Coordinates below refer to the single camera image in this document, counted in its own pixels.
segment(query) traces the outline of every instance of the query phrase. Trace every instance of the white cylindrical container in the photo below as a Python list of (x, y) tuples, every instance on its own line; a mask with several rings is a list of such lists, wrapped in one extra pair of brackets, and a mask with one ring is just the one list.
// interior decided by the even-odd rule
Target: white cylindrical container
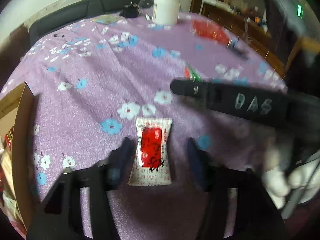
[(177, 23), (180, 0), (154, 0), (152, 21), (159, 25)]

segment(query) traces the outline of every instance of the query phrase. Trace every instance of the red label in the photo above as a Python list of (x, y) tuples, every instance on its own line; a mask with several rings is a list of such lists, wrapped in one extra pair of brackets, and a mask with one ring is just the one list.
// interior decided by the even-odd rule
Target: red label
[(161, 137), (160, 128), (144, 128), (141, 138), (142, 167), (158, 168), (161, 165)]

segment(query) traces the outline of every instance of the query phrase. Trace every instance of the snack packet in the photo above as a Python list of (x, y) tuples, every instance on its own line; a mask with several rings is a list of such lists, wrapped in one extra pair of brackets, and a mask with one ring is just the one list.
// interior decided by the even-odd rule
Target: snack packet
[(138, 146), (128, 185), (159, 186), (172, 183), (167, 139), (172, 119), (138, 117)]

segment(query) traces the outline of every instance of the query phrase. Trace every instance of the black headboard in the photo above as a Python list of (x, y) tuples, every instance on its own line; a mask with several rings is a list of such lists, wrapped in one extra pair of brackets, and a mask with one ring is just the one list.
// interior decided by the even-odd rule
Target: black headboard
[(82, 0), (66, 6), (34, 22), (29, 28), (30, 45), (41, 37), (84, 18), (120, 11), (131, 2), (140, 0)]

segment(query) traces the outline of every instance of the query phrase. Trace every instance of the white lettering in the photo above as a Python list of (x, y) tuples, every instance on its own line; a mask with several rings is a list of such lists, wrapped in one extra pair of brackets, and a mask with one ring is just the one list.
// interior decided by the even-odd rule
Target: white lettering
[(253, 100), (251, 101), (247, 111), (252, 110), (253, 112), (257, 111), (258, 109), (258, 100), (257, 97), (254, 97)]
[(272, 100), (271, 99), (266, 99), (264, 100), (263, 104), (261, 105), (261, 112), (260, 114), (267, 114), (270, 112), (271, 110), (271, 102)]
[(235, 105), (235, 108), (236, 109), (240, 109), (243, 104), (244, 104), (244, 99), (245, 99), (245, 96), (244, 94), (238, 94), (237, 98), (236, 98), (236, 105)]

